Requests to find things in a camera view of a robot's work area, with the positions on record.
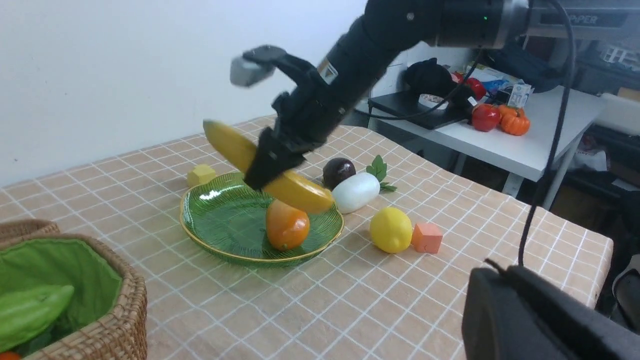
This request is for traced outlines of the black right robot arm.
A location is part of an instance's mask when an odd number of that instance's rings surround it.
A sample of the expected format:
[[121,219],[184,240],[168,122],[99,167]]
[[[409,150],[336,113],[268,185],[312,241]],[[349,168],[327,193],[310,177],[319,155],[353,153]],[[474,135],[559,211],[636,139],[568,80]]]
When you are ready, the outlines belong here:
[[272,103],[245,182],[262,190],[320,148],[402,52],[430,47],[500,49],[517,37],[623,39],[639,27],[637,0],[370,0],[319,67],[274,45],[245,51],[231,82],[251,87],[275,69],[295,89]]

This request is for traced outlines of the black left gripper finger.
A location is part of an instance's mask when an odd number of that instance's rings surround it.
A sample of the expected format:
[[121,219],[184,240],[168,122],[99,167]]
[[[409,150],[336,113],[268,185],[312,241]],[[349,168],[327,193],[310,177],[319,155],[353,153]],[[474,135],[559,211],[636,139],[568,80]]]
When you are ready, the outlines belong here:
[[462,314],[469,360],[637,360],[639,335],[530,269],[470,272]]

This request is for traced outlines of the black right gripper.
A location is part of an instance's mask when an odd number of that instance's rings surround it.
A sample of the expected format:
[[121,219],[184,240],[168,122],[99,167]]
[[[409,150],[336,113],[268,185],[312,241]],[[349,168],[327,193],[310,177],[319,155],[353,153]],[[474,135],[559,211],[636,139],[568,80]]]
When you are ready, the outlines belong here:
[[254,158],[244,182],[262,191],[274,180],[299,167],[307,151],[322,146],[351,109],[349,64],[279,64],[277,68],[295,82],[295,89],[272,103],[278,118],[258,137]]

